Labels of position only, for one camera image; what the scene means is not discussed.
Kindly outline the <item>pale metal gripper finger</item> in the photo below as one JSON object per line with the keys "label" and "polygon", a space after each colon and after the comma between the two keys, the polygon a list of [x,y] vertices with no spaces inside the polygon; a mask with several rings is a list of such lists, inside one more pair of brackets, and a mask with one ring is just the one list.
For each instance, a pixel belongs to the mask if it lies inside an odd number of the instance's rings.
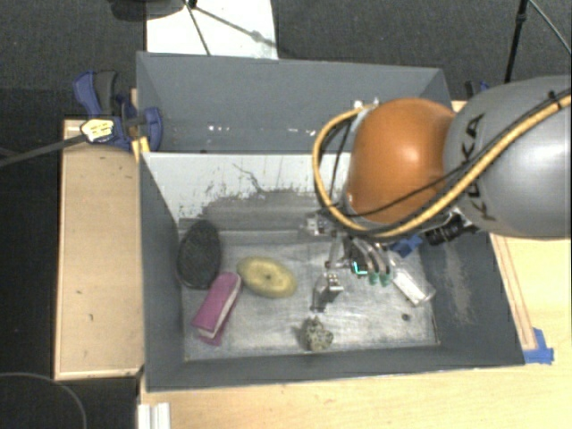
{"label": "pale metal gripper finger", "polygon": [[328,305],[332,304],[343,291],[344,287],[337,273],[323,273],[315,281],[310,309],[315,313],[325,312]]}

